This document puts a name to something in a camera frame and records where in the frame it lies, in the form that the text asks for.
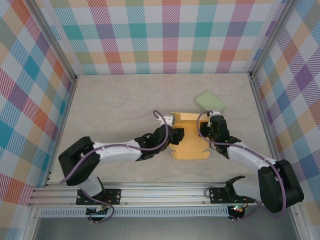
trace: enclosure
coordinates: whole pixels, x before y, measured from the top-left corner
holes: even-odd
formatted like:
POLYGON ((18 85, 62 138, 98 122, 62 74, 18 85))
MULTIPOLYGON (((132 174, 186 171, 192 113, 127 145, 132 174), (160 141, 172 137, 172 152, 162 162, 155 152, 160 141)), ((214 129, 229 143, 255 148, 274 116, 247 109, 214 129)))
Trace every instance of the enclosure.
POLYGON ((319 0, 2 0, 0 16, 0 239, 320 238, 319 0), (230 135, 289 161, 304 200, 233 221, 237 204, 207 189, 253 172, 208 143, 203 159, 170 145, 96 167, 121 200, 90 224, 59 155, 153 133, 153 110, 198 116, 206 91, 230 135))

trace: plaid wall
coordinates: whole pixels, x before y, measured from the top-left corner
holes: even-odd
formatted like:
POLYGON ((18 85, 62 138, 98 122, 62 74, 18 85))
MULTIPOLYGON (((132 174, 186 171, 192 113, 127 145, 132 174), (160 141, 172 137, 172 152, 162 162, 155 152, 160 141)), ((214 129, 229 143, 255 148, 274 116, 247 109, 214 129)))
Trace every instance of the plaid wall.
POLYGON ((37 2, 71 64, 84 74, 247 72, 257 37, 265 35, 261 30, 268 12, 272 4, 279 4, 277 0, 37 2))
POLYGON ((275 13, 275 15, 273 16, 273 19, 268 27, 268 30, 266 31, 264 37, 263 37, 263 40, 261 41, 260 45, 259 45, 259 48, 258 50, 256 51, 255 55, 254 55, 254 58, 253 58, 253 61, 249 67, 249 72, 251 72, 261 54, 261 51, 264 49, 269 37, 270 37, 270 34, 272 32, 272 30, 274 29, 275 25, 276 25, 276 22, 278 21, 279 17, 281 16, 281 13, 284 9, 284 7, 286 6, 286 3, 287 3, 288 0, 281 0, 281 3, 275 13))
POLYGON ((302 185, 304 213, 320 237, 320 0, 300 0, 256 83, 282 158, 302 185))
POLYGON ((71 85, 23 0, 1 0, 0 240, 18 239, 25 227, 21 218, 45 177, 71 85))

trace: metal rail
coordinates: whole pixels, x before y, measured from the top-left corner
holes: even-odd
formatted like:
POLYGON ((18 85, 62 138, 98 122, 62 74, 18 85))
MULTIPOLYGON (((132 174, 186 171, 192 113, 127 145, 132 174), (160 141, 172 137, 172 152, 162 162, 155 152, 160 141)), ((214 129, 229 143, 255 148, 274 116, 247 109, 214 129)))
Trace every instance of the metal rail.
MULTIPOLYGON (((234 206, 235 203, 211 204, 205 196, 207 187, 224 187, 216 183, 104 183, 105 188, 121 189, 120 205, 114 207, 207 207, 234 206)), ((77 187, 50 184, 35 188, 30 198, 32 208, 83 207, 76 205, 77 187)))

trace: colorful plaid pattern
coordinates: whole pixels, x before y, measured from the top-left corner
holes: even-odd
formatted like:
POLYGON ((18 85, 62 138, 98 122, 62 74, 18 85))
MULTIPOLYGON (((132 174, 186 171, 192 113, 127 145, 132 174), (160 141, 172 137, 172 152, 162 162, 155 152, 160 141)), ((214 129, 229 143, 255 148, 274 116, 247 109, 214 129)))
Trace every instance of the colorful plaid pattern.
POLYGON ((273 19, 272 19, 269 27, 268 27, 268 30, 266 31, 266 33, 265 33, 265 35, 263 37, 263 40, 260 43, 260 46, 259 46, 258 50, 255 53, 253 61, 252 61, 251 65, 250 65, 250 67, 249 67, 249 72, 251 72, 253 70, 254 66, 256 65, 256 62, 257 62, 257 60, 258 60, 258 58, 259 58, 259 56, 261 54, 261 51, 264 49, 266 43, 268 42, 270 34, 271 34, 272 30, 274 29, 279 17, 281 16, 281 13, 282 13, 284 7, 286 6, 287 1, 288 0, 281 0, 281 3, 279 5, 275 15, 273 16, 273 19))
MULTIPOLYGON (((62 34, 38 2, 71 59, 62 34)), ((85 74, 228 73, 247 72, 274 0, 50 3, 85 74)))
POLYGON ((320 236, 319 0, 298 2, 256 83, 280 156, 303 187, 308 229, 320 236))
POLYGON ((0 1, 0 239, 18 239, 69 100, 65 73, 23 0, 0 1))

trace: black bracket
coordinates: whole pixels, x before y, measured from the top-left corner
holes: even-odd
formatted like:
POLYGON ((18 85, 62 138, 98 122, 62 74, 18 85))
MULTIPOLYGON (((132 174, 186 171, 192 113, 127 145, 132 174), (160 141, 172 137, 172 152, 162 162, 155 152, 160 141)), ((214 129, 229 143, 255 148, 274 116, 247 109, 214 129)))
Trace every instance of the black bracket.
MULTIPOLYGON (((121 189, 104 189, 101 193, 94 196, 95 199, 112 205, 119 205, 121 201, 121 189)), ((87 198, 81 191, 77 190, 76 205, 102 205, 101 203, 92 201, 87 198)))
POLYGON ((255 201, 245 196, 235 196, 233 201, 229 198, 224 187, 210 187, 209 188, 209 197, 211 204, 246 204, 247 201, 249 204, 254 203, 255 201))

